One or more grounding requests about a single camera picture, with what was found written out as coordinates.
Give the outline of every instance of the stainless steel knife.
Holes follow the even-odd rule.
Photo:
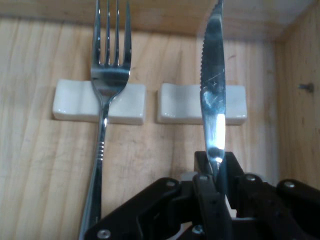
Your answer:
[[[225,157],[226,77],[223,42],[223,0],[214,7],[204,34],[200,103],[206,155],[214,178]]]

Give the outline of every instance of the fork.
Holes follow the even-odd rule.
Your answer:
[[[110,63],[110,11],[107,0],[107,17],[105,33],[105,58],[100,61],[100,1],[96,0],[94,30],[92,39],[91,83],[96,97],[100,101],[100,116],[95,158],[92,175],[84,206],[79,240],[84,239],[85,232],[101,218],[102,163],[105,150],[108,112],[111,101],[125,88],[131,68],[131,23],[130,6],[126,4],[124,28],[123,62],[119,64],[119,0],[116,0],[116,22],[114,40],[114,61]]]

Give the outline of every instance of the chopstick rest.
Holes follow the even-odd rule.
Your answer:
[[[242,125],[247,115],[244,86],[227,85],[225,123]],[[166,124],[202,124],[200,85],[163,83],[158,91],[157,121]]]
[[[142,125],[146,118],[146,86],[128,83],[111,102],[111,124]],[[91,81],[59,79],[52,112],[57,120],[98,122],[100,104]]]

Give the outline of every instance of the table knife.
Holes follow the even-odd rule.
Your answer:
[[[200,103],[206,156],[213,176],[225,157],[226,77],[223,42],[223,0],[208,19],[202,49]]]

